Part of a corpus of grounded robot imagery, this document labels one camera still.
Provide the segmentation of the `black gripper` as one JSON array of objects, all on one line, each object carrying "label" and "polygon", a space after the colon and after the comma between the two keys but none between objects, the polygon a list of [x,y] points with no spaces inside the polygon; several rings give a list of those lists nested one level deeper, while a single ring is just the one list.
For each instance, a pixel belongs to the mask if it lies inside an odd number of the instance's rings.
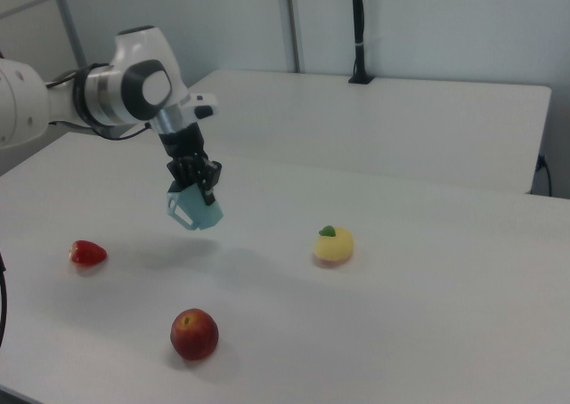
[{"label": "black gripper", "polygon": [[197,123],[182,131],[160,134],[159,138],[171,157],[169,172],[180,188],[198,184],[206,206],[216,202],[214,187],[219,181],[222,165],[211,160],[204,150],[204,138]]}]

